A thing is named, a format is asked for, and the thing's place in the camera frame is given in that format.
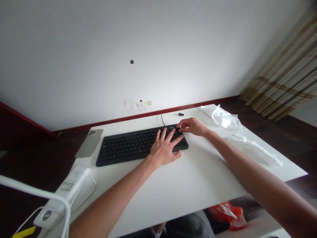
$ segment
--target black keyboard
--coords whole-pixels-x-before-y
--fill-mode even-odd
[[[176,128],[176,124],[165,127],[167,127],[165,138],[173,128],[176,129],[171,141],[183,134],[178,132],[179,128]],[[104,137],[96,166],[101,167],[147,157],[155,142],[158,130],[161,130],[162,134],[165,127],[156,127],[142,131]],[[174,146],[173,151],[184,149],[188,149],[188,143],[185,137],[176,146]]]

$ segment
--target curtain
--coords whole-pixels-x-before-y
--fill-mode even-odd
[[[279,120],[317,95],[317,12],[241,94],[245,105]]]

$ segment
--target gray pants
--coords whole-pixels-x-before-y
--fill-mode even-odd
[[[203,210],[168,221],[167,237],[171,238],[215,238],[210,222]]]

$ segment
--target red baseboard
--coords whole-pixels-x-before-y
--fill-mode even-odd
[[[96,123],[92,123],[92,124],[88,124],[88,125],[77,126],[77,127],[59,130],[59,131],[54,131],[54,133],[59,134],[60,132],[62,132],[63,134],[66,134],[66,133],[71,133],[71,132],[78,132],[78,131],[82,131],[82,130],[88,130],[94,126],[101,126],[101,125],[111,124],[111,123],[115,123],[115,122],[128,121],[128,120],[132,120],[132,119],[154,116],[154,115],[159,115],[159,114],[164,114],[164,113],[169,113],[169,112],[174,112],[174,111],[180,111],[180,110],[185,110],[185,109],[194,108],[194,107],[198,107],[198,106],[205,106],[205,105],[209,105],[209,104],[220,104],[223,102],[236,101],[236,100],[238,100],[239,96],[240,95],[231,96],[231,97],[227,97],[227,98],[220,98],[220,99],[215,99],[215,100],[210,100],[210,101],[205,101],[205,102],[198,102],[198,103],[188,104],[188,105],[184,105],[184,106],[172,107],[172,108],[168,108],[168,109],[147,112],[147,113],[137,114],[137,115],[128,116],[128,117],[121,117],[121,118],[117,118],[117,119],[113,119],[113,120],[109,120],[109,121],[96,122]]]
[[[60,139],[58,136],[56,136],[56,134],[54,134],[53,132],[49,131],[48,129],[42,127],[41,125],[37,124],[36,122],[32,121],[31,119],[27,118],[26,116],[22,115],[21,113],[19,113],[18,111],[15,111],[13,108],[9,107],[8,105],[4,104],[3,102],[0,102],[0,107],[2,107],[3,109],[7,110],[8,112],[12,113],[13,115],[16,115],[17,117],[23,119],[24,121],[28,122],[29,124],[33,125],[34,127],[39,128],[40,130],[42,130],[43,132],[51,135],[52,137],[56,138],[56,139]]]

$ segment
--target white wall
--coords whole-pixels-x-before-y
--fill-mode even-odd
[[[290,115],[317,127],[317,97],[295,109]]]
[[[0,101],[58,130],[238,95],[310,4],[1,1]]]

